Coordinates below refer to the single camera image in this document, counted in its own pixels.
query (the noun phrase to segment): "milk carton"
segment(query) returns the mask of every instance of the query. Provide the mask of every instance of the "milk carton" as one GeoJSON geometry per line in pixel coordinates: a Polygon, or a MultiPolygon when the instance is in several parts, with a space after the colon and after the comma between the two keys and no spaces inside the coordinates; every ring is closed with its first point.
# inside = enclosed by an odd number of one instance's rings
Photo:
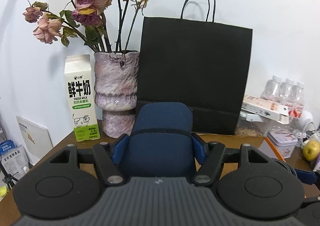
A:
{"type": "Polygon", "coordinates": [[[67,56],[64,74],[77,141],[100,138],[94,108],[90,55],[67,56]]]}

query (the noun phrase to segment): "orange edge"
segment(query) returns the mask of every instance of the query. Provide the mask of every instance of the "orange edge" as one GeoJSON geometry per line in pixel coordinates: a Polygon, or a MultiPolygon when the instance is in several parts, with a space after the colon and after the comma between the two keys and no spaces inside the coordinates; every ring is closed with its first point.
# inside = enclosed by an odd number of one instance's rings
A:
{"type": "Polygon", "coordinates": [[[278,150],[276,149],[276,147],[274,146],[274,144],[270,141],[269,138],[265,137],[264,140],[268,143],[269,147],[272,149],[272,151],[274,152],[274,154],[277,156],[277,158],[283,162],[285,162],[285,160],[283,159],[283,157],[281,156],[281,154],[278,152],[278,150]]]}

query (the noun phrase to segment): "wooden table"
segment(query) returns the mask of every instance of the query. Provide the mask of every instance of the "wooden table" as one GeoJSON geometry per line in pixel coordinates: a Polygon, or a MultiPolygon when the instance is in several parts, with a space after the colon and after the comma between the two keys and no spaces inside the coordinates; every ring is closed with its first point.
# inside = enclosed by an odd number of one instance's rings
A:
{"type": "MultiPolygon", "coordinates": [[[[74,136],[74,133],[71,132],[66,138],[64,138],[59,144],[57,144],[48,154],[46,154],[35,167],[37,167],[41,162],[46,160],[52,154],[62,149],[67,144],[76,144],[79,149],[91,148],[93,145],[100,142],[114,142],[114,139],[106,136],[102,131],[101,121],[98,121],[101,138],[98,140],[77,142],[74,136]]],[[[226,145],[228,148],[240,148],[244,143],[249,143],[255,147],[259,147],[263,138],[262,137],[236,137],[236,136],[224,136],[224,135],[212,135],[212,134],[203,134],[201,138],[206,141],[218,141],[226,145]]],[[[292,157],[287,159],[287,162],[292,165],[294,168],[310,170],[308,163],[302,158],[301,150],[296,148],[292,154],[292,157]]],[[[238,164],[225,164],[221,176],[237,169],[238,164]]],[[[84,171],[87,171],[94,176],[96,176],[93,165],[91,164],[80,164],[80,168],[84,171]]],[[[319,196],[320,191],[315,185],[306,185],[303,184],[305,189],[305,194],[307,197],[319,196]]],[[[0,202],[0,225],[1,226],[10,226],[15,221],[21,217],[17,206],[13,200],[12,190],[4,197],[0,202]]]]}

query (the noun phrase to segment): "cow drawing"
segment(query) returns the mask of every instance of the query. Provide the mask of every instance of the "cow drawing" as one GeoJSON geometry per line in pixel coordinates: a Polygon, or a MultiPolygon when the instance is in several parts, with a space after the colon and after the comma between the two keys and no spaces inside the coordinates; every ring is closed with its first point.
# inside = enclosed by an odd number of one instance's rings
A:
{"type": "Polygon", "coordinates": [[[72,118],[75,122],[75,125],[76,127],[84,127],[84,126],[87,126],[88,123],[89,123],[89,120],[90,120],[90,117],[89,115],[84,115],[83,117],[81,118],[74,118],[74,114],[72,115],[72,118]]]}

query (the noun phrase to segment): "vase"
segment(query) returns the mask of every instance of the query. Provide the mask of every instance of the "vase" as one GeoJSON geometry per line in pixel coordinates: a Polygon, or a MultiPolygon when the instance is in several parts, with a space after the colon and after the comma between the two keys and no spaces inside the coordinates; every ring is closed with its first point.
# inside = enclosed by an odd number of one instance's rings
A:
{"type": "Polygon", "coordinates": [[[139,52],[94,53],[95,103],[103,110],[102,129],[112,138],[131,134],[137,104],[139,52]]]}

